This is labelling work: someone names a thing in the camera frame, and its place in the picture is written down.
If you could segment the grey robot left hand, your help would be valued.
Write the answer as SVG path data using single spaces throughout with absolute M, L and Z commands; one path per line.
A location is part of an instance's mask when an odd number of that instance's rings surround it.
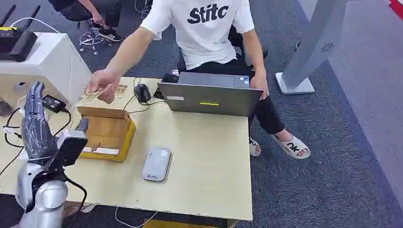
M 21 133 L 28 161 L 44 165 L 51 159 L 56 159 L 63 166 L 73 165 L 87 144 L 85 132 L 89 120 L 81 119 L 74 130 L 65 129 L 59 137 L 54 136 L 45 119 L 42 99 L 44 88 L 40 81 L 32 83 L 24 106 Z

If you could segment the person's left hand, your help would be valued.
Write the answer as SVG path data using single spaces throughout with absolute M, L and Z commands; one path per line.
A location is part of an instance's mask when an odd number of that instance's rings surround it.
M 269 96 L 269 88 L 266 76 L 266 70 L 264 68 L 259 68 L 255 70 L 255 75 L 250 80 L 251 88 L 261 89 L 263 91 L 260 100 L 264 100 Z

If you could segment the person's right hand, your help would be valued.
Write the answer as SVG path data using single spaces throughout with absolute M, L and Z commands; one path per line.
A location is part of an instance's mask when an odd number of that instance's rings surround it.
M 92 93 L 99 89 L 104 89 L 102 94 L 97 98 L 110 104 L 115 99 L 115 92 L 118 88 L 120 77 L 119 74 L 113 72 L 111 69 L 98 70 L 90 77 L 86 91 Z

